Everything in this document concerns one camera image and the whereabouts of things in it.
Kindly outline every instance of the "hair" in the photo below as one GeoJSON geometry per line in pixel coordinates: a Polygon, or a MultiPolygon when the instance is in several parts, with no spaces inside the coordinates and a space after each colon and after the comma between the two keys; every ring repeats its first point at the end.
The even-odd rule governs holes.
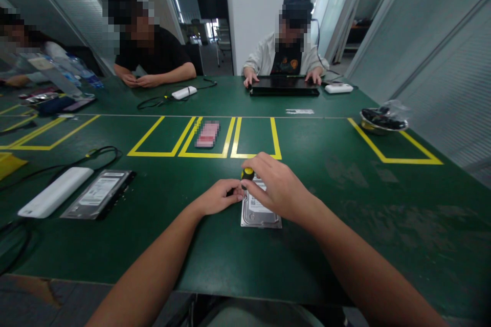
{"type": "Polygon", "coordinates": [[[282,19],[291,28],[307,28],[312,20],[313,9],[311,0],[283,0],[282,19]]]}
{"type": "Polygon", "coordinates": [[[104,0],[104,16],[110,24],[127,26],[142,14],[143,6],[138,0],[104,0]]]}
{"type": "Polygon", "coordinates": [[[54,38],[44,34],[36,29],[35,26],[24,24],[24,20],[18,14],[12,14],[8,12],[8,9],[0,7],[0,35],[5,36],[4,26],[23,26],[24,32],[27,35],[29,44],[33,47],[42,48],[46,42],[54,42],[65,47],[61,42],[58,42],[54,38]]]}

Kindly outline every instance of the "transparent plastic bag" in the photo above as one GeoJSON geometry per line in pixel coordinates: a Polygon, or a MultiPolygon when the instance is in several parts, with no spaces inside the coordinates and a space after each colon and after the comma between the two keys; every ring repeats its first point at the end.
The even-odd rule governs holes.
{"type": "Polygon", "coordinates": [[[389,100],[378,108],[379,112],[390,120],[403,122],[411,117],[412,111],[399,100],[389,100]]]}

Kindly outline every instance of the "laptop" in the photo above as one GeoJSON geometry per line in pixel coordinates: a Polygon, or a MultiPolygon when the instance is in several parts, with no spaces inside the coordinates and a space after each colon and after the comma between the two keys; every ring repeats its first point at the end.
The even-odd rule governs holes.
{"type": "Polygon", "coordinates": [[[258,76],[252,84],[251,96],[318,96],[318,86],[302,76],[258,76]]]}

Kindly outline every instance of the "white charger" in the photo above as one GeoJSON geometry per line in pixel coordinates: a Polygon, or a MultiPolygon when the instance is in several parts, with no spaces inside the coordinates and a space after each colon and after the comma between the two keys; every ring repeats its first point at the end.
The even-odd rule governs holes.
{"type": "Polygon", "coordinates": [[[189,87],[180,89],[177,92],[173,92],[172,97],[174,97],[176,100],[182,100],[183,98],[186,98],[190,95],[193,95],[196,92],[198,92],[198,90],[196,88],[189,86],[189,87]]]}
{"type": "Polygon", "coordinates": [[[346,83],[328,84],[326,85],[325,90],[329,94],[350,93],[353,90],[353,86],[346,83]]]}

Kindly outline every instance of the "hand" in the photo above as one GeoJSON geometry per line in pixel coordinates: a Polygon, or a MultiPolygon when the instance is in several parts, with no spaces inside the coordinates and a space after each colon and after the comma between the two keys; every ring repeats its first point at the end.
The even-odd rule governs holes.
{"type": "Polygon", "coordinates": [[[312,195],[290,168],[261,152],[245,160],[243,168],[252,168],[266,184],[266,191],[250,180],[242,180],[259,202],[274,213],[299,224],[311,218],[316,204],[322,203],[312,195]]]}
{"type": "Polygon", "coordinates": [[[244,76],[245,76],[244,86],[246,88],[249,87],[250,85],[252,85],[252,83],[254,83],[253,81],[259,82],[259,79],[257,78],[257,75],[254,72],[254,69],[252,69],[250,67],[244,68],[244,76]]]}
{"type": "Polygon", "coordinates": [[[122,78],[124,84],[126,84],[130,88],[140,87],[137,84],[137,78],[133,74],[125,74],[122,78]]]}
{"type": "Polygon", "coordinates": [[[198,208],[205,215],[213,215],[223,211],[229,205],[240,202],[244,196],[244,190],[238,179],[222,179],[217,181],[211,188],[196,198],[190,206],[198,208]],[[227,197],[227,192],[234,190],[227,197]]]}
{"type": "Polygon", "coordinates": [[[314,84],[321,85],[322,82],[321,74],[322,74],[322,68],[318,66],[313,71],[308,72],[305,81],[307,82],[310,78],[312,78],[314,84]]]}
{"type": "Polygon", "coordinates": [[[12,86],[12,87],[25,87],[31,80],[25,76],[25,75],[18,75],[18,76],[13,76],[10,77],[5,81],[5,84],[12,86]]]}
{"type": "Polygon", "coordinates": [[[161,76],[149,74],[138,78],[137,83],[143,88],[154,88],[160,86],[163,81],[161,76]]]}

